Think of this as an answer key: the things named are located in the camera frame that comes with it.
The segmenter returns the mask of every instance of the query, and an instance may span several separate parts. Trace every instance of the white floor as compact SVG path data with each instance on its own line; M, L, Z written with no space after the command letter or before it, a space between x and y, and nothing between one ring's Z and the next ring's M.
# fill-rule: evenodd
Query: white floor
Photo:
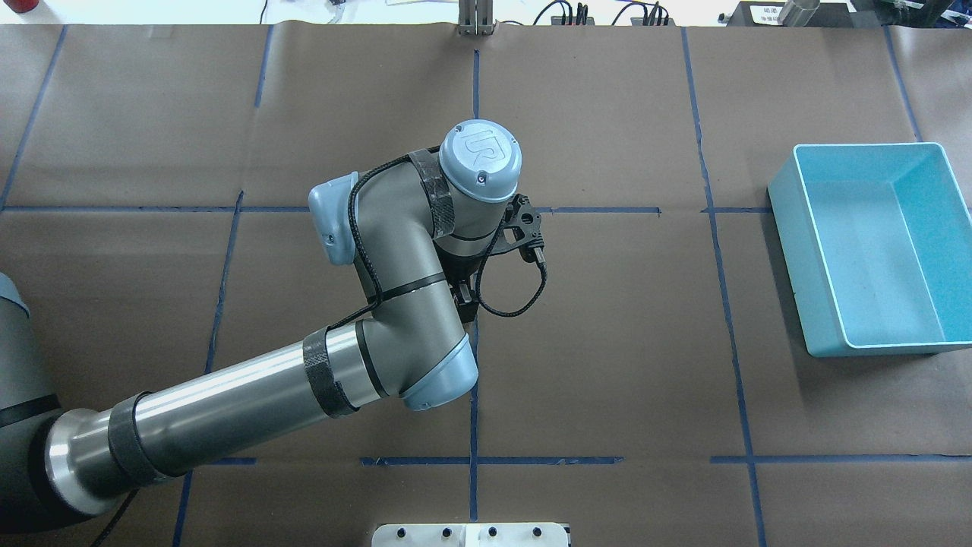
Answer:
M530 24L548 1L496 0L494 16ZM717 26L718 15L732 12L737 2L667 0L663 6L679 25ZM589 15L597 24L610 24L624 5L617 0L591 0ZM347 0L344 6L339 14L329 0L268 0L263 22L297 19L327 23L340 15L341 23L415 24L456 22L459 13L455 0ZM263 0L41 0L37 9L22 16L0 6L0 23L254 24L260 20L262 7ZM629 9L618 24L630 24L628 16L640 12L638 8ZM547 16L559 13L559 7L551 8L541 23L549 24Z

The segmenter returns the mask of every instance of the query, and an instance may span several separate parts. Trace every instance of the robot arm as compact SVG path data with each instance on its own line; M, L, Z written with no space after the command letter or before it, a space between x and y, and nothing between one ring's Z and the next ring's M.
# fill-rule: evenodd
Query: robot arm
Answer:
M529 207L515 195L521 157L506 129L464 122L435 152L310 194L329 259L355 265L371 317L111 410L61 413L26 307L12 284L6 294L0 286L0 531L91 518L126 492L388 395L421 411L471 389L478 373L464 329L476 304L469 278L501 240L498 252L532 246L542 262L539 218L531 217L529 237L514 234L519 243L498 237L511 198Z

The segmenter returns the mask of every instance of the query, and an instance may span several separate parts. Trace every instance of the blue tape line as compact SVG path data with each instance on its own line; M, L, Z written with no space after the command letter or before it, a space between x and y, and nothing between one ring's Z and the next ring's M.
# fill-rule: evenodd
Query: blue tape line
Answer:
M236 208L233 211L233 222L229 227L229 242L226 244L226 257L223 260L223 277L220 279L220 294L216 299L216 312L213 314L213 332L209 336L209 350L206 353L206 368L202 374L213 372L213 359L216 357L216 339L220 334L220 323L223 322L223 303L226 301L226 279L229 277L229 261L233 257L233 247L236 245L236 230L240 225L240 203L243 202L243 192L236 197Z
M172 533L172 547L182 545L182 530L186 525L186 509L189 507L189 492L192 489L192 471L183 479L183 492L179 498L179 513L176 515L176 529Z
M908 113L908 121L911 122L912 132L918 142L923 142L921 130L918 129L918 121L915 119L915 112L911 108L911 99L908 97L908 90L905 89L905 81L901 78L901 69L898 67L898 55L894 53L894 41L891 39L891 31L885 26L885 43L887 53L891 56L891 68L894 69L894 79L898 81L898 89L901 91L901 98L905 103L905 112Z
M364 467L398 467L402 465L469 465L466 456L363 457Z
M623 456L481 456L483 465L614 465Z
M11 205L13 212L64 212L64 213L231 213L232 206L127 206L127 205Z
M11 205L13 212L65 213L234 213L234 205ZM241 213L306 213L307 206L249 205Z
M60 36L57 37L57 45L54 46L54 53L51 55L51 62L48 64L48 71L44 74L44 80L41 82L41 88L37 91L37 98L34 100L34 107L30 110L30 117L27 118L27 125L23 129L23 135L20 137L20 144L17 146L17 153L14 154L14 162L10 165L10 172L7 174L7 184L4 185L3 195L0 195L0 211L4 210L7 206L7 198L10 196L11 189L14 188L14 179L17 178L17 170L20 168L20 159L23 157L23 150L27 146L27 140L30 138L30 131L34 129L34 123L37 122L37 113L41 110L41 103L44 102L44 94L48 90L48 85L51 83L51 75L54 73L54 66L57 64L57 58L60 57L61 49L64 47L64 38L67 36L67 25L61 26Z
M472 117L479 119L479 50L472 52Z
M303 207L251 205L249 207L240 207L240 211L244 213L308 213L310 212L310 207L307 205Z
M736 400L739 406L739 421L743 428L743 442L746 446L746 456L752 456L752 438L749 434L749 416L746 411L746 392L743 389L743 373L739 366L739 352L736 347L736 329L733 327L732 310L729 306L729 288L726 283L725 269L722 264L722 249L719 246L718 225L715 222L715 202L712 197L712 183L709 178L709 168L702 148L702 120L699 116L699 100L695 94L695 78L692 75L692 57L688 48L688 32L681 28L681 46L685 53L685 76L688 78L688 94L692 101L692 119L695 122L695 141L699 149L699 166L702 178L706 183L706 206L709 212L709 228L712 231L712 250L715 253L715 269L719 277L719 291L722 293L722 312L725 317L726 328L729 330L729 345L732 348L732 368L736 377ZM760 547L766 547L766 529L763 525L763 507L759 498L759 482L756 477L756 466L750 463L749 490L752 499L752 512L756 522L756 538Z
M475 459L476 465L614 465L622 461L624 456L477 456ZM360 462L364 467L471 465L472 458L466 456L362 457Z
M700 213L714 212L716 214L725 213L755 213L755 214L772 214L772 207L706 207L699 211Z
M255 457L223 457L209 463L209 465L256 465Z
M266 27L266 42L263 43L263 62L260 64L260 80L257 82L257 98L253 101L254 108L260 108L263 101L263 80L266 79L266 64L270 60L270 40L273 39L273 26Z
M829 454L793 456L713 456L710 463L759 465L777 463L972 463L970 455L947 454Z
M659 207L537 207L538 213L653 213L662 214Z

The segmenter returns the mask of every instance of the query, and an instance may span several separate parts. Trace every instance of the metal bracket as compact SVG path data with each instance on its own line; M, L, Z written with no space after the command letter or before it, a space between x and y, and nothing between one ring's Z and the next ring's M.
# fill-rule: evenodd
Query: metal bracket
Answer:
M570 547L570 529L556 523L384 525L371 547Z
M459 33L489 36L495 29L493 0L459 0Z
M513 196L506 205L503 215L503 231L513 236L513 242L500 235L490 256L505 254L513 249L520 249L520 256L524 262L534 262L537 252L543 249L543 233L540 231L540 215L530 205L530 198L522 194Z

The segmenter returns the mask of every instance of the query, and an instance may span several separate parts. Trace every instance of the red object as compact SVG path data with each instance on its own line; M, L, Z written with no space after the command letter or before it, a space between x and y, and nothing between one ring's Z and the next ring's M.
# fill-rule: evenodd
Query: red object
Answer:
M4 4L14 10L16 14L25 14L37 7L41 0L3 0Z

